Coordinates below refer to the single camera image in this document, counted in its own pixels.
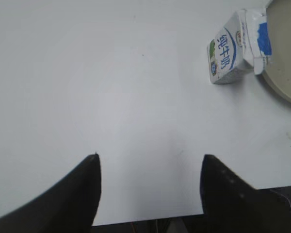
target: blue tape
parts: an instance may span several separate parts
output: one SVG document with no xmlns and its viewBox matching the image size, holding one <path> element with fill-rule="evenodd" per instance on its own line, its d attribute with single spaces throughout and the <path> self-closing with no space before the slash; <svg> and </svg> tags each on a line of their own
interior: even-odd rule
<svg viewBox="0 0 291 233">
<path fill-rule="evenodd" d="M 258 45 L 260 51 L 262 51 L 265 55 L 269 56 L 272 55 L 271 42 L 267 32 L 267 23 L 260 24 L 258 33 L 259 33 Z"/>
</svg>

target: white surface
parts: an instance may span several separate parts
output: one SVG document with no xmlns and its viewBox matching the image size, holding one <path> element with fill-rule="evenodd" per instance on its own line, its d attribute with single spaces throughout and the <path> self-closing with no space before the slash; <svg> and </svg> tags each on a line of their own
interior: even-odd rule
<svg viewBox="0 0 291 233">
<path fill-rule="evenodd" d="M 213 153 L 291 185 L 291 107 L 251 75 L 210 84 L 206 45 L 260 0 L 0 0 L 0 216 L 100 153 L 95 224 L 202 213 Z"/>
</svg>

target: pure milk box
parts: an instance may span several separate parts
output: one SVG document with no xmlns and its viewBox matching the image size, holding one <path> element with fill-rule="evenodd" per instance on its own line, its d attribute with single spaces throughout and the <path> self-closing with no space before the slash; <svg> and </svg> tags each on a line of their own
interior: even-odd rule
<svg viewBox="0 0 291 233">
<path fill-rule="evenodd" d="M 261 74 L 272 55 L 265 9 L 242 9 L 207 46 L 210 81 L 232 83 L 246 73 Z"/>
</svg>

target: beige plate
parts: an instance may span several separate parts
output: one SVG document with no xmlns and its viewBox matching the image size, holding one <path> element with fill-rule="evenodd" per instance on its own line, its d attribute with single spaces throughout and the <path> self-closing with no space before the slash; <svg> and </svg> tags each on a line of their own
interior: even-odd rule
<svg viewBox="0 0 291 233">
<path fill-rule="evenodd" d="M 273 55 L 263 76 L 275 92 L 291 102 L 291 0 L 274 0 L 267 14 Z"/>
</svg>

